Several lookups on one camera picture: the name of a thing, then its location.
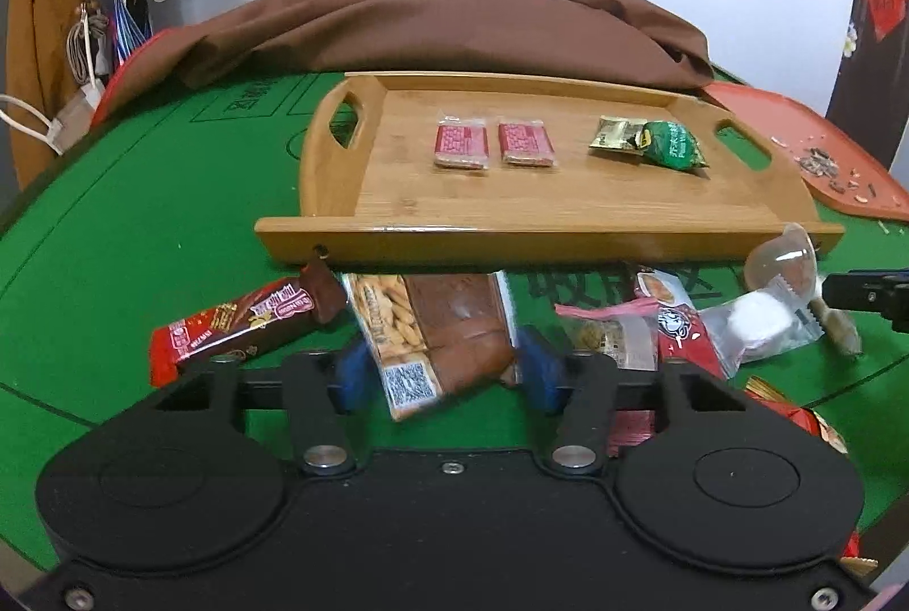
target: green tablecloth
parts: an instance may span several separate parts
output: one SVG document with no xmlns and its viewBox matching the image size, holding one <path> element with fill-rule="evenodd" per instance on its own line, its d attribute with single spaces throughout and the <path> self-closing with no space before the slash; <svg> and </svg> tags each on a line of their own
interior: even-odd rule
<svg viewBox="0 0 909 611">
<path fill-rule="evenodd" d="M 42 465 L 64 444 L 149 392 L 153 327 L 226 301 L 285 270 L 253 234 L 260 216 L 298 213 L 297 170 L 312 111 L 340 75 L 231 83 L 186 94 L 164 86 L 74 161 L 0 238 L 0 537 L 39 567 L 56 558 L 32 493 Z M 724 136 L 752 161 L 746 140 Z M 897 225 L 821 208 L 847 235 L 826 272 L 897 267 L 909 235 Z M 742 292 L 739 266 L 688 264 L 676 271 L 699 307 Z M 559 335 L 553 302 L 617 302 L 617 270 L 510 272 L 517 315 Z M 862 526 L 909 488 L 909 336 L 877 316 L 856 316 L 867 354 L 839 357 L 822 340 L 748 366 L 847 439 L 865 478 Z M 340 346 L 345 318 L 287 352 Z M 519 393 L 498 385 L 395 425 L 376 398 L 358 417 L 374 446 L 522 446 L 533 429 Z M 253 436 L 284 454 L 283 414 L 254 414 Z"/>
</svg>

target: orange plastic tray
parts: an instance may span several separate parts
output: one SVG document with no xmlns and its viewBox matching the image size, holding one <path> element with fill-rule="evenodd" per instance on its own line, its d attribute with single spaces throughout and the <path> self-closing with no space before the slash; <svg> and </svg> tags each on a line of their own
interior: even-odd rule
<svg viewBox="0 0 909 611">
<path fill-rule="evenodd" d="M 741 122 L 770 139 L 774 151 L 793 161 L 808 154 L 812 147 L 826 151 L 839 167 L 837 181 L 847 189 L 845 193 L 831 188 L 830 178 L 802 170 L 808 189 L 824 205 L 850 216 L 909 221 L 906 189 L 879 161 L 806 105 L 779 93 L 730 82 L 713 82 L 704 90 Z M 859 187 L 849 188 L 849 181 L 857 182 Z M 874 193 L 869 184 L 874 186 Z M 856 201 L 856 196 L 867 199 L 867 203 Z"/>
</svg>

